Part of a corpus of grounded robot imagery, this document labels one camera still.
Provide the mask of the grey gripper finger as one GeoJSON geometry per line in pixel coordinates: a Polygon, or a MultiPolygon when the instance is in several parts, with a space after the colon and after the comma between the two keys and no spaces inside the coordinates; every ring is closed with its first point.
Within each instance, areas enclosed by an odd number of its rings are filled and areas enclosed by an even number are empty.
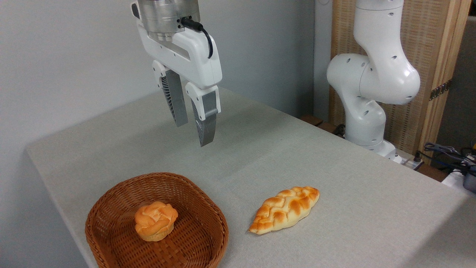
{"type": "Polygon", "coordinates": [[[216,131],[216,116],[221,112],[218,86],[200,89],[191,82],[185,86],[187,95],[192,100],[200,146],[211,143],[216,131]]]}
{"type": "Polygon", "coordinates": [[[152,64],[158,88],[163,90],[171,115],[177,127],[188,122],[184,94],[179,74],[159,63],[152,64]]]}

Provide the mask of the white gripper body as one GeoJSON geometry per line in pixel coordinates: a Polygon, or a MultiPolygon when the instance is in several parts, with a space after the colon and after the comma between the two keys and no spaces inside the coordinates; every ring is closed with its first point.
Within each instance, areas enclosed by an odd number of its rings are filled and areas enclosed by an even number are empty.
{"type": "Polygon", "coordinates": [[[182,23],[185,17],[200,22],[197,1],[134,1],[131,10],[145,51],[153,59],[200,89],[222,80],[213,38],[182,23]]]}

